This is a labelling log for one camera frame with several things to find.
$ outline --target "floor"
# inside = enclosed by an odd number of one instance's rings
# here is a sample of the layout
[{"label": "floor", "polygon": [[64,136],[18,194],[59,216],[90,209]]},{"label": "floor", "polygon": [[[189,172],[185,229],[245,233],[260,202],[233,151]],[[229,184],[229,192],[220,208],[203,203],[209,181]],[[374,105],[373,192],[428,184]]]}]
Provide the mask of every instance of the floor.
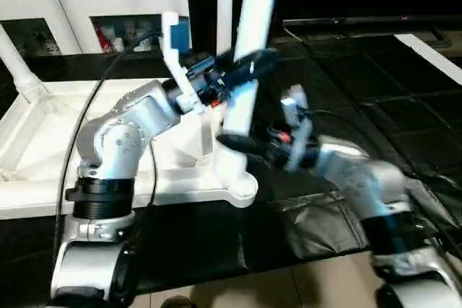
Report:
[{"label": "floor", "polygon": [[376,308],[381,284],[363,252],[138,296],[131,308],[159,308],[175,295],[198,308]]}]

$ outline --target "white object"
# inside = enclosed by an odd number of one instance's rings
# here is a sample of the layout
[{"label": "white object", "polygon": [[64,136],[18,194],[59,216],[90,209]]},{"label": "white object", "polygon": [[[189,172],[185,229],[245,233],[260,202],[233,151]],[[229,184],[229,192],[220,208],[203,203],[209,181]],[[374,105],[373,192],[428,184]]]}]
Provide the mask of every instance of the white object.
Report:
[{"label": "white object", "polygon": [[[240,13],[235,57],[237,60],[255,50],[266,47],[274,0],[243,0]],[[223,123],[223,130],[247,136],[252,121],[258,82],[248,82],[238,87],[228,102],[229,110]],[[214,168],[224,184],[235,184],[247,165],[244,154],[218,146],[214,153]]]},{"label": "white object", "polygon": [[0,58],[13,76],[13,82],[17,91],[27,102],[36,102],[46,94],[42,81],[29,70],[1,25]]},{"label": "white object", "polygon": [[80,54],[59,0],[0,0],[0,21],[43,18],[62,54]]},{"label": "white object", "polygon": [[413,34],[398,34],[395,37],[409,46],[421,57],[436,66],[441,72],[462,85],[462,70],[441,53],[437,52]]},{"label": "white object", "polygon": [[113,46],[116,52],[122,52],[124,49],[122,38],[114,38],[114,40],[112,40],[110,44]]},{"label": "white object", "polygon": [[161,48],[164,55],[164,62],[181,89],[182,95],[177,99],[180,108],[185,113],[190,110],[201,113],[204,110],[204,106],[186,76],[188,70],[180,65],[178,50],[172,48],[171,27],[178,25],[178,23],[179,17],[175,12],[164,12],[162,14]]},{"label": "white object", "polygon": [[217,55],[231,48],[232,0],[217,0]]}]

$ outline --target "white tube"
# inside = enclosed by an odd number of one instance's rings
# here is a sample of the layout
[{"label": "white tube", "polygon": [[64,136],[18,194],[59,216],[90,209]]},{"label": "white tube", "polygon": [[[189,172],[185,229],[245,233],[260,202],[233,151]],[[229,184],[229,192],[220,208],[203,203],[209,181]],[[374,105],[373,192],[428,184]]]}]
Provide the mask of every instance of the white tube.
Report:
[{"label": "white tube", "polygon": [[[274,0],[243,0],[240,13],[235,60],[266,47]],[[228,133],[247,136],[252,121],[258,82],[249,82],[232,93],[228,102],[229,110],[223,123]],[[233,180],[239,180],[245,172],[245,155],[218,146],[214,156],[214,169],[222,182],[229,186]]]},{"label": "white tube", "polygon": [[266,47],[274,0],[243,0],[235,60]]},{"label": "white tube", "polygon": [[217,0],[217,55],[231,48],[232,0]]},{"label": "white tube", "polygon": [[22,59],[5,29],[0,25],[0,58],[13,76],[17,91],[24,95],[28,102],[38,100],[46,94],[45,87],[37,75],[31,72]]}]

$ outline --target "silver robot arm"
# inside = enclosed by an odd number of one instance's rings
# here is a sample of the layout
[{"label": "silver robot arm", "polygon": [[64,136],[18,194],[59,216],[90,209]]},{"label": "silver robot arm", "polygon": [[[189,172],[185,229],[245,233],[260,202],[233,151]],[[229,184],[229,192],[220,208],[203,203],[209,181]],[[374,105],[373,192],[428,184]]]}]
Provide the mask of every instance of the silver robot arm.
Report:
[{"label": "silver robot arm", "polygon": [[267,129],[263,140],[226,133],[217,139],[272,167],[310,170],[339,188],[365,231],[372,267],[386,282],[376,293],[380,308],[462,308],[460,284],[416,225],[401,170],[352,142],[312,136],[301,86],[284,93],[282,109],[288,126]]},{"label": "silver robot arm", "polygon": [[387,283],[379,307],[461,308],[458,283],[411,215],[399,168],[372,160],[358,146],[321,137],[312,173],[339,187],[362,223],[371,264]]},{"label": "silver robot arm", "polygon": [[133,179],[151,138],[179,122],[180,115],[158,81],[126,94],[109,113],[91,120],[80,131],[79,176]]},{"label": "silver robot arm", "polygon": [[129,274],[135,253],[127,242],[139,160],[150,140],[177,125],[197,106],[225,101],[232,90],[258,79],[277,62],[277,52],[258,50],[238,61],[231,53],[201,54],[181,67],[182,84],[195,93],[189,102],[176,80],[153,81],[123,96],[107,114],[83,126],[77,137],[82,158],[78,180],[66,191],[74,202],[64,225],[51,282],[53,306],[75,300],[127,307],[136,276]]}]

